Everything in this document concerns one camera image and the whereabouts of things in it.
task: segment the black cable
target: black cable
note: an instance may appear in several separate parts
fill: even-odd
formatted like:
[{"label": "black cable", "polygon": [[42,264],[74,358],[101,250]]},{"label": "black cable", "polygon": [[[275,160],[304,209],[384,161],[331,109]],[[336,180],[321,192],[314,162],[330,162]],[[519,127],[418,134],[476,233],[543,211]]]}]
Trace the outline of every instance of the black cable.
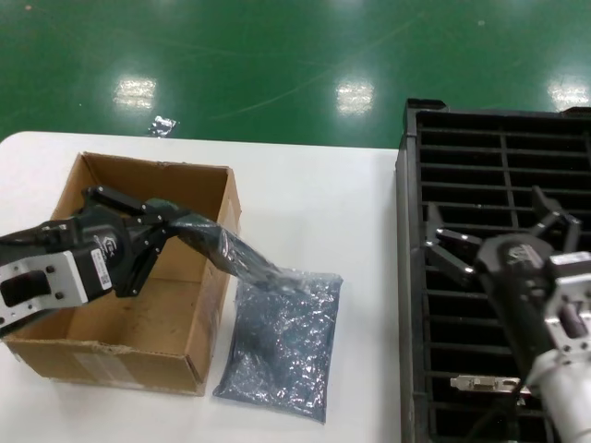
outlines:
[{"label": "black cable", "polygon": [[0,237],[0,245],[5,246],[38,246],[43,245],[39,240],[25,240],[22,238],[6,238]]},{"label": "black cable", "polygon": [[482,432],[482,430],[490,423],[497,413],[507,412],[509,409],[515,408],[517,401],[519,400],[519,396],[521,395],[521,389],[523,389],[524,385],[525,379],[522,378],[519,380],[517,386],[513,388],[511,394],[509,394],[509,399],[495,401],[488,412],[480,417],[476,423],[474,423],[470,429],[470,432],[468,432],[467,436],[465,436],[464,443],[471,443],[474,438],[476,438],[476,436],[480,434],[480,432]]}]

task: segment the open cardboard box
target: open cardboard box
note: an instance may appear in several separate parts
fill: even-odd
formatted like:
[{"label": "open cardboard box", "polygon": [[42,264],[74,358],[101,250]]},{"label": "open cardboard box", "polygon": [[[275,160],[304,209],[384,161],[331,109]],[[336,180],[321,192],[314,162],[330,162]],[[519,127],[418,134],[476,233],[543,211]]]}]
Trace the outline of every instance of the open cardboard box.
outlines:
[{"label": "open cardboard box", "polygon": [[[171,200],[237,231],[240,203],[230,168],[84,153],[53,219],[81,208],[81,190],[98,185],[140,200]],[[43,377],[203,395],[228,279],[205,257],[170,239],[138,297],[109,293],[5,341]]]}]

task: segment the epoxy floor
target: epoxy floor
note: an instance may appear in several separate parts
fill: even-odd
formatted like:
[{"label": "epoxy floor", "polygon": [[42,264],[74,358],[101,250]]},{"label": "epoxy floor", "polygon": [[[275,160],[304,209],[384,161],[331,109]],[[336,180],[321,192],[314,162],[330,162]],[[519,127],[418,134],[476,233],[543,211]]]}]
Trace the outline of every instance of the epoxy floor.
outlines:
[{"label": "epoxy floor", "polygon": [[408,97],[589,104],[587,0],[0,0],[18,131],[395,148]]}]

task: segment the white table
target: white table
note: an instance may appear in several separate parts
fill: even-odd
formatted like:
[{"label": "white table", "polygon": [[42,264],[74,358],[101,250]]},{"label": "white table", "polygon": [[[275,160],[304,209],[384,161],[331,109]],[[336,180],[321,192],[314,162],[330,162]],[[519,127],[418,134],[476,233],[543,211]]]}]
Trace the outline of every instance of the white table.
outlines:
[{"label": "white table", "polygon": [[397,151],[21,133],[0,144],[0,234],[49,218],[81,151],[228,165],[247,242],[278,265],[343,276],[327,423],[212,397],[234,325],[233,281],[204,398],[54,383],[0,345],[2,441],[400,440]]}]

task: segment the clear plastic bag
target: clear plastic bag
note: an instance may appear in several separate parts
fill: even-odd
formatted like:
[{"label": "clear plastic bag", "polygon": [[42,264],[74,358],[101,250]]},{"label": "clear plastic bag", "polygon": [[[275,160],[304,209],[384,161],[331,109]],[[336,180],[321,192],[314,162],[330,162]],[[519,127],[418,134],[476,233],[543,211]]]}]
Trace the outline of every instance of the clear plastic bag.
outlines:
[{"label": "clear plastic bag", "polygon": [[284,272],[299,280],[297,288],[238,284],[230,355],[213,395],[324,423],[343,280],[334,274]]},{"label": "clear plastic bag", "polygon": [[[154,198],[151,206],[171,202]],[[324,423],[332,340],[343,279],[281,269],[218,223],[195,213],[174,221],[178,237],[236,276],[232,348],[213,395]]]}]

